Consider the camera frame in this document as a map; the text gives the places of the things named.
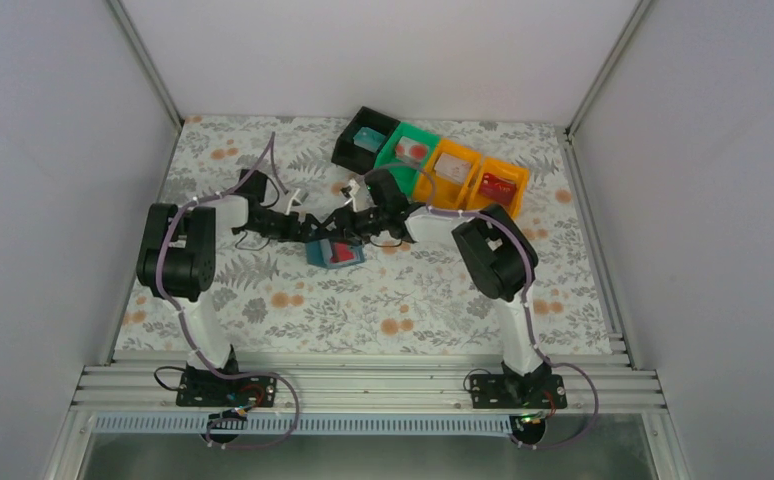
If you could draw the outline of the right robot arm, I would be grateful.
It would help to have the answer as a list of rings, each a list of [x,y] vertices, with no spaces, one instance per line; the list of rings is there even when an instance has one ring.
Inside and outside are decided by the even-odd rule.
[[[315,230],[318,239],[362,245],[386,233],[407,243],[454,242],[475,288],[493,300],[503,342],[500,391],[515,406],[541,397],[552,368],[534,333],[533,283],[538,257],[510,214],[493,203],[480,210],[449,210],[411,201],[391,173],[378,168],[364,178],[373,202],[355,207],[357,185],[346,203]]]

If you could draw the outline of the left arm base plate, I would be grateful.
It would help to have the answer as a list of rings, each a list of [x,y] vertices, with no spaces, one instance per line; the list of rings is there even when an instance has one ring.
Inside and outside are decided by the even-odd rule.
[[[175,403],[179,407],[274,406],[278,381],[267,376],[224,380],[209,371],[189,370],[181,377]]]

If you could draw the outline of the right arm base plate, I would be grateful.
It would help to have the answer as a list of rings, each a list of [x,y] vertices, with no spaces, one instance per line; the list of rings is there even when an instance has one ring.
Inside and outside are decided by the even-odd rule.
[[[474,373],[466,389],[474,409],[564,409],[568,398],[560,375],[548,375],[528,385],[525,378]]]

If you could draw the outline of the blue leather card holder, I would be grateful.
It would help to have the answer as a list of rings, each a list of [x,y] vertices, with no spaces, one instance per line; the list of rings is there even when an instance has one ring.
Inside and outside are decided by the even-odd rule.
[[[311,266],[329,270],[358,265],[365,262],[361,246],[319,240],[305,244],[306,260]]]

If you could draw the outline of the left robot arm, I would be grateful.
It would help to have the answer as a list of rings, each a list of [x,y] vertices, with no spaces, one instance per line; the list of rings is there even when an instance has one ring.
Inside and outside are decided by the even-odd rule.
[[[228,233],[256,233],[270,241],[309,244],[330,239],[313,216],[284,213],[263,203],[270,177],[243,170],[237,183],[178,206],[154,203],[147,213],[136,265],[139,283],[169,304],[182,327],[190,355],[187,385],[218,405],[233,402],[242,378],[232,344],[225,338],[212,303],[205,299],[216,274],[217,239]]]

